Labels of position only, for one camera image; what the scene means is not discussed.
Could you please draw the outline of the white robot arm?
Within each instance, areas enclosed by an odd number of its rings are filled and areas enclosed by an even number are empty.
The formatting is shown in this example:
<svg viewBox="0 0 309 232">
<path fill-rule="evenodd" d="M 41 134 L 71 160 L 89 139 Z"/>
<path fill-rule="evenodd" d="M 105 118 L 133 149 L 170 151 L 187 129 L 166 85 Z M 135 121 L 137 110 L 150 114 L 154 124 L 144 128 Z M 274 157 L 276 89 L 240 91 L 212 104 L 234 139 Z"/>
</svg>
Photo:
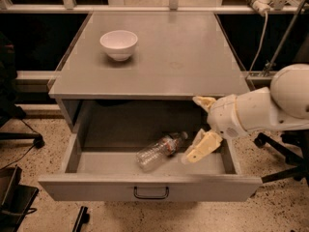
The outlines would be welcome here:
<svg viewBox="0 0 309 232">
<path fill-rule="evenodd" d="M 183 155 L 195 163 L 221 146 L 224 140 L 252 131 L 309 129 L 309 65 L 293 64 L 272 78 L 268 87 L 220 99 L 196 96 L 193 101 L 207 113 L 208 131 L 199 130 Z"/>
</svg>

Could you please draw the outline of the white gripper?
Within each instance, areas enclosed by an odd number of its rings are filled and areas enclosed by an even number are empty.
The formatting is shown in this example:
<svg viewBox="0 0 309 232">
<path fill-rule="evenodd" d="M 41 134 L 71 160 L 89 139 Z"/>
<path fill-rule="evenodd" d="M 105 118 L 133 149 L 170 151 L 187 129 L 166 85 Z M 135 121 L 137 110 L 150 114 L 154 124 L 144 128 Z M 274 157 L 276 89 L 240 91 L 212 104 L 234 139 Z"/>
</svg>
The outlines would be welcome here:
<svg viewBox="0 0 309 232">
<path fill-rule="evenodd" d="M 212 130 L 200 129 L 192 144 L 182 156 L 183 164 L 195 163 L 220 147 L 223 138 L 234 139 L 247 135 L 237 114 L 237 96 L 216 100 L 213 97 L 195 96 L 192 100 L 208 112 L 207 123 Z"/>
</svg>

